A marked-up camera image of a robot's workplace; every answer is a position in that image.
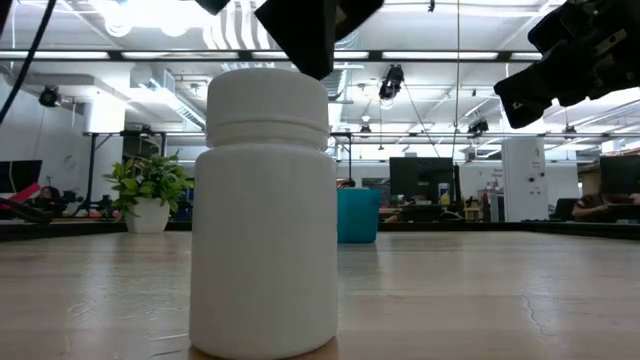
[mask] desk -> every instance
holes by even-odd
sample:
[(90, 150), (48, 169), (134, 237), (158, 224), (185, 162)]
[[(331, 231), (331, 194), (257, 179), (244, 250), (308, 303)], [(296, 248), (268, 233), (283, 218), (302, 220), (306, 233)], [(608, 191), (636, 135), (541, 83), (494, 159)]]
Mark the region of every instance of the desk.
[[(0, 244), (6, 360), (206, 360), (188, 338), (191, 233)], [(337, 341), (304, 360), (632, 359), (640, 247), (531, 233), (339, 247)]]

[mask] black monitor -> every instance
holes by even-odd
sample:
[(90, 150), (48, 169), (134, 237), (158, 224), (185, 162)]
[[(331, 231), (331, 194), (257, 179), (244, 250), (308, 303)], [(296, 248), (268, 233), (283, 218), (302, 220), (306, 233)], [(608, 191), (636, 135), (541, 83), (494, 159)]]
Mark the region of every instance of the black monitor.
[(422, 195), (437, 204), (441, 183), (449, 184), (449, 193), (453, 194), (452, 158), (391, 158), (389, 168), (391, 195), (404, 195), (405, 199)]
[(0, 193), (15, 194), (37, 183), (42, 160), (0, 162)]
[(640, 193), (640, 156), (601, 157), (600, 192), (603, 194)]

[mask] white plastic bottle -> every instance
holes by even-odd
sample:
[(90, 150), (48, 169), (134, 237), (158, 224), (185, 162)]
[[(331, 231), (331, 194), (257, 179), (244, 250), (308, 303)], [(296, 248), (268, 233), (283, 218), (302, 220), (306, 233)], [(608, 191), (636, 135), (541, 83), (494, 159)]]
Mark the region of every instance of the white plastic bottle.
[(209, 86), (196, 161), (190, 337), (211, 355), (279, 359), (336, 334), (336, 176), (327, 92), (277, 69)]

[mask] red object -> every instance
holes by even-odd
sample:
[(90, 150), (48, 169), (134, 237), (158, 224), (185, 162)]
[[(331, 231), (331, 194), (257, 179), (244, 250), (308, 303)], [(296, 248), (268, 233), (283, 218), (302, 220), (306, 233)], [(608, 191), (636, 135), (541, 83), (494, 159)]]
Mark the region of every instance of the red object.
[[(8, 200), (17, 203), (23, 203), (27, 201), (31, 197), (31, 195), (37, 193), (38, 191), (40, 191), (40, 185), (38, 185), (38, 183), (33, 183), (33, 185), (11, 196)], [(7, 210), (9, 209), (9, 207), (7, 205), (0, 205), (0, 209)]]

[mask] fluorescent light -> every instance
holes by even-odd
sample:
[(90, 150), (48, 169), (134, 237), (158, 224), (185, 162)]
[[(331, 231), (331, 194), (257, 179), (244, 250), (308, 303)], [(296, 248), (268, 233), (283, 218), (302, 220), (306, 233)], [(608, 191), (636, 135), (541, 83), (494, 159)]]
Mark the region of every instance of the fluorescent light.
[(287, 54), (284, 51), (254, 51), (254, 59), (287, 59)]
[(360, 64), (334, 64), (336, 70), (364, 70), (364, 65)]
[(229, 59), (235, 60), (238, 58), (237, 52), (220, 51), (220, 52), (152, 52), (152, 51), (126, 51), (122, 53), (122, 56), (127, 59), (169, 59), (169, 60), (208, 60), (208, 59)]
[(369, 57), (368, 51), (334, 51), (333, 58), (340, 60), (366, 59)]
[(203, 132), (172, 132), (167, 133), (168, 137), (202, 137), (206, 134)]
[(225, 38), (232, 49), (240, 49), (238, 37), (236, 36), (236, 3), (226, 8), (227, 21), (225, 24)]
[[(256, 4), (256, 9), (259, 9), (262, 4), (264, 4), (265, 0), (254, 0), (255, 4)], [(269, 45), (269, 34), (267, 33), (267, 30), (264, 28), (264, 26), (262, 25), (262, 23), (260, 21), (257, 21), (257, 26), (258, 26), (258, 44), (260, 44), (260, 49), (263, 50), (268, 50), (271, 49), (271, 46)]]
[(539, 53), (513, 53), (511, 54), (511, 60), (540, 60), (542, 59), (542, 54)]
[[(460, 15), (464, 17), (488, 17), (488, 18), (536, 18), (546, 15), (549, 11), (548, 8), (542, 9), (542, 11), (507, 11), (501, 8), (509, 9), (508, 2), (500, 2), (499, 6), (491, 9), (490, 4), (486, 2), (465, 2), (461, 4)], [(522, 3), (518, 2), (513, 7), (521, 6)], [(421, 3), (415, 3), (407, 1), (406, 3), (386, 3), (380, 9), (380, 12), (401, 12), (401, 13), (424, 13), (427, 14), (429, 5), (424, 1)], [(444, 4), (438, 4), (436, 10), (438, 14), (458, 14), (457, 3), (449, 2)]]
[(222, 16), (212, 16), (211, 27), (208, 27), (207, 31), (211, 31), (211, 37), (218, 49), (226, 50), (229, 48), (222, 34)]
[[(0, 59), (24, 59), (27, 57), (27, 51), (0, 51)], [(35, 59), (109, 59), (109, 54), (105, 51), (36, 51)]]
[(382, 53), (383, 59), (406, 60), (495, 60), (497, 52), (433, 52), (433, 51), (386, 51)]
[(251, 18), (253, 17), (253, 11), (251, 11), (251, 3), (249, 0), (240, 0), (240, 9), (242, 11), (240, 38), (248, 50), (254, 50), (256, 45), (253, 42), (253, 35), (251, 34)]

